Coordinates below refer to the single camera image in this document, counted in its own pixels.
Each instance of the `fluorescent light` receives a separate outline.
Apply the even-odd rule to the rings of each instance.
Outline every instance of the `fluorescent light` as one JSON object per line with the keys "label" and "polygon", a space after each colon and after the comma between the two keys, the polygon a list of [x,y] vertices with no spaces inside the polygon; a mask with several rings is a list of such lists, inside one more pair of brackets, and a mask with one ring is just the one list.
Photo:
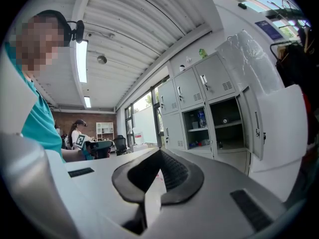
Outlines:
{"label": "fluorescent light", "polygon": [[88,49],[88,41],[83,40],[76,43],[76,67],[78,70],[80,82],[87,83],[86,79],[86,53]]}
{"label": "fluorescent light", "polygon": [[91,108],[90,97],[84,97],[86,108]]}

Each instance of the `man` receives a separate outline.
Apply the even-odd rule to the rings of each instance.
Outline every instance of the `man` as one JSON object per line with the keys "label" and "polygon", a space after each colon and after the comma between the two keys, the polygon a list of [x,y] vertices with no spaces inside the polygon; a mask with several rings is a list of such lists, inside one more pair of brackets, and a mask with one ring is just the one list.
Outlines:
{"label": "man", "polygon": [[62,140],[54,127],[51,110],[36,90],[32,76],[45,70],[58,55],[58,47],[68,46],[70,27],[64,16],[53,10],[46,10],[23,23],[16,30],[15,40],[5,44],[7,54],[24,82],[37,96],[37,101],[28,115],[22,135],[39,142],[44,149],[58,152],[64,161],[83,158],[79,150],[61,149]]}

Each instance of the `black office chair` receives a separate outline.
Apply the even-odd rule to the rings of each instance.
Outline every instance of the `black office chair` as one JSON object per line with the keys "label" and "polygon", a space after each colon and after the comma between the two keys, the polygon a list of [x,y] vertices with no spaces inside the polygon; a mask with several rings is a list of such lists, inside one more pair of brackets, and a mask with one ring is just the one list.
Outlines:
{"label": "black office chair", "polygon": [[120,134],[113,140],[116,147],[116,155],[120,156],[126,152],[126,139]]}

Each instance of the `brick wall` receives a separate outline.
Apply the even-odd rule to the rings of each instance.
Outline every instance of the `brick wall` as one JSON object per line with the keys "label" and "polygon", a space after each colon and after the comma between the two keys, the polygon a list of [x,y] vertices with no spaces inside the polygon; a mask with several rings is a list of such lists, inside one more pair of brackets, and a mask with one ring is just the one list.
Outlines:
{"label": "brick wall", "polygon": [[56,124],[63,130],[63,133],[68,134],[72,124],[80,119],[84,120],[88,125],[82,131],[90,137],[96,138],[96,123],[97,122],[113,122],[114,138],[117,137],[116,115],[115,114],[80,114],[80,113],[60,113],[52,112]]}

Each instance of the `teal shirt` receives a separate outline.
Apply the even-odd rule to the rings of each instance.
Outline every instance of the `teal shirt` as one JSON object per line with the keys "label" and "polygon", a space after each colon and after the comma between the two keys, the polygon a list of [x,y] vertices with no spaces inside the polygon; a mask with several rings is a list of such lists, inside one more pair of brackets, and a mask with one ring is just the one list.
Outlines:
{"label": "teal shirt", "polygon": [[6,43],[5,49],[17,72],[37,96],[37,101],[24,123],[21,132],[23,137],[36,140],[44,149],[56,151],[60,154],[62,161],[65,162],[62,158],[61,152],[62,139],[54,127],[54,119],[48,104],[36,90],[34,83],[25,78],[22,73],[21,66],[16,64],[15,48],[10,47],[9,43]]}

